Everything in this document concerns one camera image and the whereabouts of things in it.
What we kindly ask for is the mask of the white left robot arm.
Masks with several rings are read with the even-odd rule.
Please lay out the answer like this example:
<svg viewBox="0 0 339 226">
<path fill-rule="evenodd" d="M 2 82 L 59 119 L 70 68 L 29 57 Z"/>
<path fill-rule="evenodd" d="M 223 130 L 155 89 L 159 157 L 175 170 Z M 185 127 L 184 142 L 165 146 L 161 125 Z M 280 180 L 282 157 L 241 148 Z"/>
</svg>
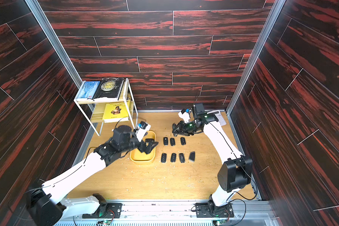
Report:
<svg viewBox="0 0 339 226">
<path fill-rule="evenodd" d="M 67 194 L 132 150 L 150 154 L 158 145 L 156 141 L 143 141 L 150 128 L 144 121 L 134 130 L 127 125 L 119 126 L 114 129 L 113 136 L 108 141 L 96 147 L 84 160 L 41 186 L 30 188 L 26 208 L 35 224 L 53 226 L 62 218 L 83 214 L 105 217 L 108 212 L 107 202 L 101 195 L 68 199 Z"/>
</svg>

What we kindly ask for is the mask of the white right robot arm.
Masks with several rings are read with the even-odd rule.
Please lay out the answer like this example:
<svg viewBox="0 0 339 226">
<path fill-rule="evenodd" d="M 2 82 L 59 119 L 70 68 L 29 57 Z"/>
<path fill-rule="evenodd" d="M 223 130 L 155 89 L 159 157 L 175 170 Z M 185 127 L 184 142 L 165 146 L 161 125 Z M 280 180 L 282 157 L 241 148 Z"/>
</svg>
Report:
<svg viewBox="0 0 339 226">
<path fill-rule="evenodd" d="M 172 125 L 174 136 L 193 136 L 204 133 L 215 147 L 222 166 L 217 178 L 219 187 L 209 197 L 209 206 L 222 207 L 234 194 L 251 183 L 252 159 L 244 156 L 230 141 L 222 126 L 226 124 L 219 111 L 205 111 L 203 104 L 193 104 L 178 113 L 182 119 Z"/>
</svg>

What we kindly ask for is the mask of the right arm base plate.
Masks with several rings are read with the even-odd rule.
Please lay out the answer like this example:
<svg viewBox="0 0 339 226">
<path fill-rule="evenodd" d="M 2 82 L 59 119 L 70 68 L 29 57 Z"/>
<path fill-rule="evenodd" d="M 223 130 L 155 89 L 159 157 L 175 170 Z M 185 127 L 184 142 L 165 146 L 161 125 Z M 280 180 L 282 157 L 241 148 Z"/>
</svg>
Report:
<svg viewBox="0 0 339 226">
<path fill-rule="evenodd" d="M 197 218 L 233 218 L 234 212 L 232 204 L 227 203 L 221 207 L 216 206 L 213 201 L 197 202 L 192 212 L 196 213 Z"/>
</svg>

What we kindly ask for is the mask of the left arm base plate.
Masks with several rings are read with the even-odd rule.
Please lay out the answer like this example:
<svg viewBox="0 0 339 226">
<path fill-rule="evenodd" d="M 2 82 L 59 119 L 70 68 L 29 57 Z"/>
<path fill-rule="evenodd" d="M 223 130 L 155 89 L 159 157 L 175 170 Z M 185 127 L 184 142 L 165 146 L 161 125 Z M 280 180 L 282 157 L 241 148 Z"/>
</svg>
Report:
<svg viewBox="0 0 339 226">
<path fill-rule="evenodd" d="M 83 219 L 116 219 L 120 218 L 122 211 L 122 203 L 106 203 L 100 204 L 99 208 L 92 214 L 83 214 Z"/>
</svg>

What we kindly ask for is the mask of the black silver Porsche key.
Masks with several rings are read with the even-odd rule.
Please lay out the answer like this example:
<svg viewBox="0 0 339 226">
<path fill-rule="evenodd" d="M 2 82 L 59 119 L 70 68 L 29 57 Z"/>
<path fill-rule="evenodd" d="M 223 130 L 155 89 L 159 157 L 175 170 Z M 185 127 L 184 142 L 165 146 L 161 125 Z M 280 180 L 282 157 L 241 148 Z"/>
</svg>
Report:
<svg viewBox="0 0 339 226">
<path fill-rule="evenodd" d="M 154 139 L 153 138 L 146 138 L 145 142 L 154 142 Z"/>
</svg>

